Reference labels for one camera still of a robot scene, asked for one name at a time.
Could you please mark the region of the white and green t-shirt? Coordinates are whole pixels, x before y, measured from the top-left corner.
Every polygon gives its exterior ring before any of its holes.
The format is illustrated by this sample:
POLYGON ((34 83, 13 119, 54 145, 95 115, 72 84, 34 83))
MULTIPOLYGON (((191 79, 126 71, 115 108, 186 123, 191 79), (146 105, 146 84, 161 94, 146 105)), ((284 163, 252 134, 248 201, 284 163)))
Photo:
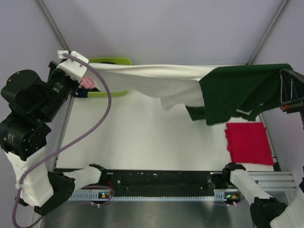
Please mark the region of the white and green t-shirt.
POLYGON ((281 104, 282 69, 289 64, 240 66, 112 65, 93 63, 110 91, 158 98, 164 110, 183 104, 193 121, 254 121, 281 104))

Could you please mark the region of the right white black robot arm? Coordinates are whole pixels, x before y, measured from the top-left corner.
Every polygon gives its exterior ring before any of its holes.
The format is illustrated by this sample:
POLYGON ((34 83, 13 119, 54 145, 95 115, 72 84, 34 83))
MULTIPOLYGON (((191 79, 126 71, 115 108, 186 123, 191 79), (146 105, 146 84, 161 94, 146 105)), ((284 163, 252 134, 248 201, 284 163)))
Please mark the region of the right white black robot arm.
MULTIPOLYGON (((288 114, 300 113, 304 119, 304 76, 294 70, 280 70, 281 110, 288 114)), ((250 215, 257 228, 302 228, 304 226, 304 183, 293 202, 288 205, 266 193, 241 164, 230 162, 223 169, 222 183, 227 188, 236 186, 250 204, 250 215)))

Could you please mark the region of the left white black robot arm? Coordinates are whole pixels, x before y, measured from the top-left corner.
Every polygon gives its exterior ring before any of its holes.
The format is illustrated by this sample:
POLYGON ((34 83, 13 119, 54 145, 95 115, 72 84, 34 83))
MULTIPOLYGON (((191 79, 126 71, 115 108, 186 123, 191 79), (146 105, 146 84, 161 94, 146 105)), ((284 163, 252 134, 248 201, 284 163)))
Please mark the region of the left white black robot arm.
POLYGON ((42 216, 66 202, 75 190, 91 184, 103 188, 108 182, 105 169, 96 164, 60 174, 47 170, 43 159, 46 137, 51 131, 48 123, 79 86, 54 62, 49 69, 47 81, 33 70, 16 72, 0 92, 11 109, 0 124, 0 146, 21 190, 18 202, 33 206, 42 216))

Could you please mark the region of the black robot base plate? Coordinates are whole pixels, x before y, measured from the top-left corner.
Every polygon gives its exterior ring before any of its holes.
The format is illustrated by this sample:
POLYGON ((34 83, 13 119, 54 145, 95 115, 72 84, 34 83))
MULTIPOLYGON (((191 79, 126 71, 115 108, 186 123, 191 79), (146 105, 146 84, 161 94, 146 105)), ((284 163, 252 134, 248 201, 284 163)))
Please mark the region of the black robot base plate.
POLYGON ((200 189, 211 190, 234 189, 227 182, 222 172, 212 174, 210 171, 148 171, 148 170, 108 170, 96 184, 90 184, 88 189, 104 189, 110 187, 114 193, 131 195, 132 193, 157 194, 168 193, 191 195, 200 189))

